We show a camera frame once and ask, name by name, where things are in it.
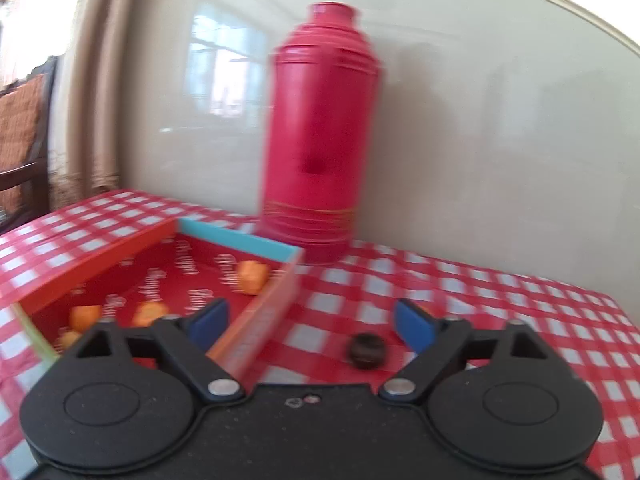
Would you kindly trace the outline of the red thermos flask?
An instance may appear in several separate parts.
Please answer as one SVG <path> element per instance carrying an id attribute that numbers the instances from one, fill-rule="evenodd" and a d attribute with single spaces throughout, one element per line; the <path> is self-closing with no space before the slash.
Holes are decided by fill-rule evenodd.
<path id="1" fill-rule="evenodd" d="M 320 2 L 272 58 L 259 232 L 333 262 L 354 236 L 381 64 L 356 9 Z"/>

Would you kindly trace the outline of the dark mangosteen fruit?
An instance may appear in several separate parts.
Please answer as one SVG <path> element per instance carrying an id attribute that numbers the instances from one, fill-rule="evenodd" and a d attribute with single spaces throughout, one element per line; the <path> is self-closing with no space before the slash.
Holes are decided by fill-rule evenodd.
<path id="1" fill-rule="evenodd" d="M 356 333 L 349 338 L 346 358 L 358 370 L 374 370 L 386 362 L 387 344 L 375 333 Z"/>

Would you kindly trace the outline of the orange fruit piece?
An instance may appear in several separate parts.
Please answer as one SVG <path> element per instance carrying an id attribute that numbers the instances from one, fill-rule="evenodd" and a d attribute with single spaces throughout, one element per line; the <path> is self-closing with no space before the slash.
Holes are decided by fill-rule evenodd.
<path id="1" fill-rule="evenodd" d="M 70 329 L 77 333 L 85 333 L 91 326 L 99 322 L 101 316 L 102 307 L 98 304 L 72 307 L 70 309 Z"/>
<path id="2" fill-rule="evenodd" d="M 76 330 L 66 330 L 63 332 L 54 343 L 54 350 L 59 354 L 68 350 L 78 339 L 82 336 L 82 333 L 76 332 Z"/>
<path id="3" fill-rule="evenodd" d="M 168 315 L 169 309 L 166 304 L 159 301 L 142 302 L 134 310 L 131 325 L 134 327 L 148 327 L 158 318 Z"/>
<path id="4" fill-rule="evenodd" d="M 243 260 L 236 265 L 238 289 L 245 295 L 257 296 L 269 281 L 270 269 L 257 260 Z"/>

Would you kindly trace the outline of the colourful cardboard box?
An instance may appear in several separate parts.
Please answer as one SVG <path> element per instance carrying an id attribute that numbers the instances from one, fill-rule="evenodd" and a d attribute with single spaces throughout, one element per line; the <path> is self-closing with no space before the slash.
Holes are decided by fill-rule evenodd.
<path id="1" fill-rule="evenodd" d="M 149 228 L 126 229 L 112 242 L 88 240 L 87 253 L 47 259 L 43 276 L 28 272 L 24 290 L 9 305 L 36 346 L 52 361 L 56 338 L 70 330 L 70 309 L 102 307 L 101 318 L 130 327 L 134 310 L 159 301 L 170 314 L 190 315 L 209 301 L 229 303 L 224 334 L 208 352 L 235 377 L 242 377 L 283 320 L 299 289 L 294 246 L 187 218 Z M 236 284 L 236 265 L 257 260 L 269 266 L 269 281 L 257 296 Z"/>

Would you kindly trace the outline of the beige lace curtain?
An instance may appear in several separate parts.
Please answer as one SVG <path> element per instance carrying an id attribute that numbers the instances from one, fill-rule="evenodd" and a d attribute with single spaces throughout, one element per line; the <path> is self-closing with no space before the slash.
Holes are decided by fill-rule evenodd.
<path id="1" fill-rule="evenodd" d="M 58 61 L 49 133 L 52 209 L 119 187 L 120 78 L 134 0 L 80 0 Z"/>

